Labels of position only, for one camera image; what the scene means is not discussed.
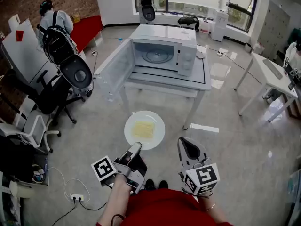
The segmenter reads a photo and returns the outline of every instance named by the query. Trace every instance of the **red shirt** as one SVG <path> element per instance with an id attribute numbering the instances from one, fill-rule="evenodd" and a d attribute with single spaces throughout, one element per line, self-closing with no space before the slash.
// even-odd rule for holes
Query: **red shirt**
<path id="1" fill-rule="evenodd" d="M 130 196 L 126 218 L 121 226 L 216 226 L 214 220 L 202 209 L 192 195 L 179 191 L 141 191 Z"/>

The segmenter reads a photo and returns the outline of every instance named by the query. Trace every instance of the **white plate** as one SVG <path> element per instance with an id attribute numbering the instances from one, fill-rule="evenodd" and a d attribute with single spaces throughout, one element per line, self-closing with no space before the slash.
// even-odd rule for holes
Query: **white plate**
<path id="1" fill-rule="evenodd" d="M 132 136 L 132 128 L 136 121 L 153 122 L 155 123 L 154 134 L 152 139 L 135 138 Z M 141 150 L 150 150 L 160 144 L 165 135 L 165 124 L 160 116 L 151 111 L 139 111 L 130 116 L 124 126 L 124 135 L 127 142 L 133 145 L 135 142 L 142 144 Z"/>

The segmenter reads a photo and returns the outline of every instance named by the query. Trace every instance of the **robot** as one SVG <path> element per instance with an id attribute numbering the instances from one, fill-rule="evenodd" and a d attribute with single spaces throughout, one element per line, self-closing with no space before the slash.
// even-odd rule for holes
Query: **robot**
<path id="1" fill-rule="evenodd" d="M 144 183 L 147 166 L 140 157 L 142 144 L 134 143 L 121 157 L 111 162 L 108 156 L 91 164 L 98 180 L 104 186 L 112 187 L 116 174 L 124 175 L 133 192 L 138 193 Z M 211 163 L 205 148 L 187 137 L 178 139 L 178 152 L 182 169 L 179 173 L 185 183 L 182 190 L 194 196 L 212 191 L 220 181 L 216 163 Z"/>

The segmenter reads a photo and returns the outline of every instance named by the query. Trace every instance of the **red tag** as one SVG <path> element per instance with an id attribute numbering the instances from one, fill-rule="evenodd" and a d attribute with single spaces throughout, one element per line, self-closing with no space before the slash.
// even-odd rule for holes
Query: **red tag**
<path id="1" fill-rule="evenodd" d="M 23 39 L 24 31 L 16 30 L 16 41 L 21 42 Z"/>

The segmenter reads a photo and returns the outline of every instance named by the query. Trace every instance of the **white table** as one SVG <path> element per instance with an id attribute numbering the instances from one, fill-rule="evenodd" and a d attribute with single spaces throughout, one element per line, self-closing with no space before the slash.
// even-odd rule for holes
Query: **white table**
<path id="1" fill-rule="evenodd" d="M 123 101 L 123 107 L 127 115 L 131 116 L 132 113 L 129 109 L 129 102 L 125 92 L 125 87 L 191 97 L 194 98 L 194 102 L 183 125 L 183 130 L 187 130 L 205 91 L 209 91 L 211 89 L 206 48 L 198 46 L 198 50 L 203 52 L 205 58 L 198 59 L 196 57 L 191 76 L 178 75 L 175 71 L 135 66 L 124 86 L 119 91 Z"/>
<path id="2" fill-rule="evenodd" d="M 289 90 L 288 85 L 291 83 L 290 79 L 288 78 L 287 75 L 284 74 L 284 69 L 281 68 L 279 65 L 276 63 L 272 64 L 279 70 L 279 72 L 282 74 L 282 79 L 278 79 L 273 72 L 263 63 L 263 60 L 266 59 L 258 54 L 252 53 L 252 60 L 249 64 L 249 66 L 246 68 L 243 76 L 241 77 L 240 81 L 238 82 L 237 86 L 234 87 L 234 90 L 237 90 L 241 84 L 241 82 L 244 80 L 245 76 L 249 72 L 252 64 L 255 64 L 259 67 L 261 73 L 263 74 L 263 83 L 262 87 L 259 90 L 259 92 L 251 98 L 248 103 L 244 105 L 244 107 L 239 111 L 239 115 L 242 115 L 242 113 L 245 111 L 245 109 L 261 94 L 264 93 L 266 88 L 271 89 L 276 89 L 288 96 L 288 101 L 271 117 L 269 118 L 269 122 L 274 120 L 277 116 L 279 116 L 295 99 L 298 98 L 297 93 L 295 89 Z"/>

